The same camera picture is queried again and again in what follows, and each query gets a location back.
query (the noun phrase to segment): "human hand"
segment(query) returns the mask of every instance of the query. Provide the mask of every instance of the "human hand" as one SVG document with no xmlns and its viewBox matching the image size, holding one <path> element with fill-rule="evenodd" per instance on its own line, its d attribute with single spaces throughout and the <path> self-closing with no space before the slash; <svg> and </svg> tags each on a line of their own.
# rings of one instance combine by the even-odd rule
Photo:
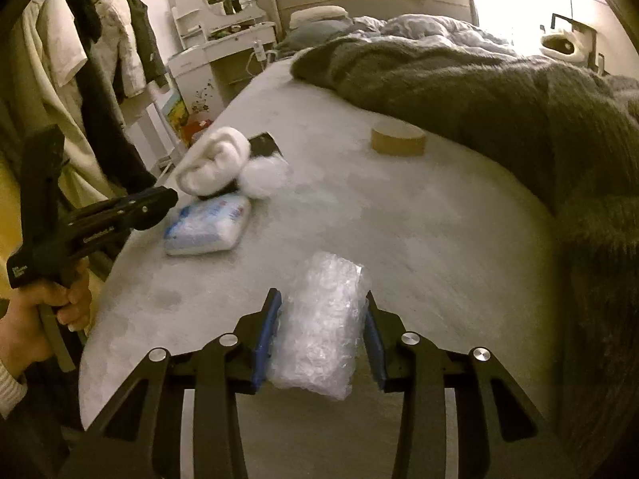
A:
<svg viewBox="0 0 639 479">
<path fill-rule="evenodd" d="M 33 362 L 53 356 L 53 349 L 40 322 L 38 305 L 60 307 L 58 322 L 70 331 L 89 324 L 89 264 L 81 260 L 76 267 L 78 279 L 66 289 L 51 281 L 37 281 L 14 290 L 6 315 L 0 319 L 0 361 L 13 377 L 19 377 Z"/>
</svg>

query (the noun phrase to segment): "metal bolt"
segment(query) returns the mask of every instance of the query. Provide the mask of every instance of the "metal bolt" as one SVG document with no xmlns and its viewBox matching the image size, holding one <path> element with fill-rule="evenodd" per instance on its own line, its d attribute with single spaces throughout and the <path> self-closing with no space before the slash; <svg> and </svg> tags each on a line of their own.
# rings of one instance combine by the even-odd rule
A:
<svg viewBox="0 0 639 479">
<path fill-rule="evenodd" d="M 151 352 L 149 353 L 149 360 L 151 362 L 161 362 L 165 358 L 166 358 L 166 350 L 162 349 L 161 347 L 156 347 L 155 349 L 152 349 Z"/>
<path fill-rule="evenodd" d="M 223 345 L 224 347 L 232 347 L 237 343 L 238 338 L 232 333 L 227 333 L 220 337 L 220 345 Z"/>
<path fill-rule="evenodd" d="M 419 335 L 408 331 L 401 336 L 401 341 L 407 345 L 415 345 L 419 343 Z"/>
<path fill-rule="evenodd" d="M 490 351 L 488 351 L 485 347 L 477 347 L 473 351 L 473 356 L 480 362 L 485 362 L 490 360 Z"/>
</svg>

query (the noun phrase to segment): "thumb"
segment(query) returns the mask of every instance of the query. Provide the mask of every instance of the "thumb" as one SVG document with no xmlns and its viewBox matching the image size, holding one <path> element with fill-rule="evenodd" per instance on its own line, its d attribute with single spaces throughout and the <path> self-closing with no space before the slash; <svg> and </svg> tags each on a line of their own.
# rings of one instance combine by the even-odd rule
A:
<svg viewBox="0 0 639 479">
<path fill-rule="evenodd" d="M 52 281 L 40 280 L 20 288 L 15 302 L 22 308 L 33 308 L 40 304 L 60 307 L 69 302 L 69 290 Z"/>
</svg>

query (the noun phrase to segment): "bed sheet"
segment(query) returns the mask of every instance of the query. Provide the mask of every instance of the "bed sheet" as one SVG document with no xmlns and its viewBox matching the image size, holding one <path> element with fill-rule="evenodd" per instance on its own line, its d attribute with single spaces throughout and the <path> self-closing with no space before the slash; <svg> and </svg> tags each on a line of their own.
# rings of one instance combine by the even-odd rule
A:
<svg viewBox="0 0 639 479">
<path fill-rule="evenodd" d="M 84 351 L 85 426 L 151 348 L 179 354 L 232 331 L 318 250 L 365 265 L 379 307 L 439 347 L 490 348 L 553 419 L 561 281 L 547 210 L 502 167 L 433 134 L 423 157 L 375 153 L 379 115 L 289 69 L 290 60 L 271 65 L 215 126 L 270 132 L 292 166 L 290 186 L 255 205 L 230 252 L 171 258 L 166 224 L 133 234 Z M 391 476 L 401 396 L 377 391 L 365 358 L 344 402 L 267 385 L 238 406 L 251 478 Z"/>
</svg>

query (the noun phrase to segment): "gray fuzzy blanket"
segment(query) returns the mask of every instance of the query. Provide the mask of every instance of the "gray fuzzy blanket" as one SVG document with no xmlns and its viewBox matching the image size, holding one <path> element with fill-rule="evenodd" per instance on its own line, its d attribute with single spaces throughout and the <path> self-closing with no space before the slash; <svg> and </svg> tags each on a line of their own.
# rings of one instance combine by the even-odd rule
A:
<svg viewBox="0 0 639 479">
<path fill-rule="evenodd" d="M 361 33 L 292 74 L 488 156 L 554 213 L 571 288 L 559 430 L 589 475 L 639 405 L 639 83 Z"/>
</svg>

